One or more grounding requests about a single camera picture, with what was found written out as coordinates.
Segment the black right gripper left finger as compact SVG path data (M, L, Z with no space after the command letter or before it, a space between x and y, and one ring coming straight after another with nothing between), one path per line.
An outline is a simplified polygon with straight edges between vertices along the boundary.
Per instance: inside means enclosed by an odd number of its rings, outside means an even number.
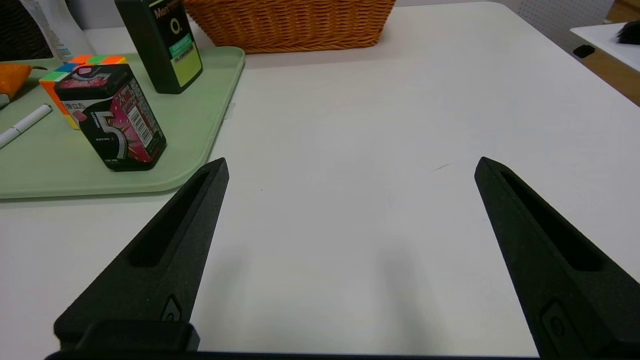
M54 322L61 351L188 352L190 323L230 179L208 162Z

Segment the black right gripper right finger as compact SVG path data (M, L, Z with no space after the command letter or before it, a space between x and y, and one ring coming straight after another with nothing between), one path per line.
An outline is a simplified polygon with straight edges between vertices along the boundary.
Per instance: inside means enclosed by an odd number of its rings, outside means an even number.
M539 357L637 360L638 281L504 164L474 180Z

